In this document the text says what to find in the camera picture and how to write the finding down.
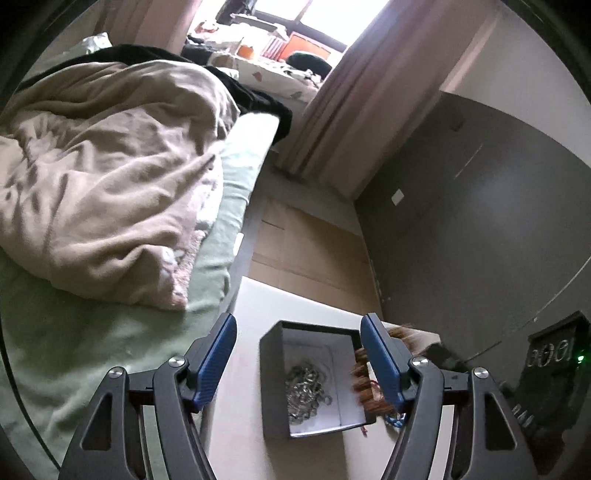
wall switch plate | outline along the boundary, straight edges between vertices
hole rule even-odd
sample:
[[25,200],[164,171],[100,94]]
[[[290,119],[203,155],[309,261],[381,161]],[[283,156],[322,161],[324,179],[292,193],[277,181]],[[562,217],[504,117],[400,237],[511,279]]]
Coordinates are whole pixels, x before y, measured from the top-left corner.
[[398,205],[400,203],[400,201],[402,201],[403,198],[404,198],[404,194],[402,193],[402,190],[398,189],[398,190],[396,190],[396,193],[394,195],[392,195],[392,203],[394,205]]

beige blanket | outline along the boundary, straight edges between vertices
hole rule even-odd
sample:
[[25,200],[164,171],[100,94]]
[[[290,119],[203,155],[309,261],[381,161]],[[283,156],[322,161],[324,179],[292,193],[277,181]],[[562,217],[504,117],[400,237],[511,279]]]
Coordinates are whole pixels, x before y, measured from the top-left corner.
[[0,118],[0,247],[79,296],[183,309],[238,115],[193,64],[88,63],[45,78]]

black box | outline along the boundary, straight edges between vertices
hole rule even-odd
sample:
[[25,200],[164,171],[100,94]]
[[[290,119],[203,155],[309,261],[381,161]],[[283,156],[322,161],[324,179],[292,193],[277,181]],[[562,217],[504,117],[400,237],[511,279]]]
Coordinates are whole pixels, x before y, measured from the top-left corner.
[[[280,320],[259,343],[262,425],[266,438],[286,439],[339,432],[375,423],[353,390],[355,350],[362,347],[358,330]],[[317,365],[326,375],[324,391],[333,399],[321,404],[316,417],[290,425],[285,379],[303,361]]]

blue gripper pad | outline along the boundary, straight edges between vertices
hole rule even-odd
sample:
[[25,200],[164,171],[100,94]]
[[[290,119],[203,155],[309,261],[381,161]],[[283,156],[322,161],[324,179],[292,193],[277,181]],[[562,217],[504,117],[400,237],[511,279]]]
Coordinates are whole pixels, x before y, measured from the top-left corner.
[[374,369],[384,398],[394,405],[397,411],[404,411],[404,397],[400,371],[396,367],[388,348],[368,316],[361,319],[361,342],[367,351],[369,362]]
[[224,323],[197,374],[197,391],[193,402],[199,410],[211,402],[236,343],[236,319],[232,316]]

window pane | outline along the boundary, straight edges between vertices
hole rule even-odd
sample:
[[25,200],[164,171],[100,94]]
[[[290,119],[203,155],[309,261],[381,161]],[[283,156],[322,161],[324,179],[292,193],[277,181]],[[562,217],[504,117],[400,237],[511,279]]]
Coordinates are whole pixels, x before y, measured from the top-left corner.
[[301,22],[351,45],[387,3],[388,0],[314,0]]
[[265,12],[286,20],[294,20],[306,3],[307,0],[258,0],[255,11]]

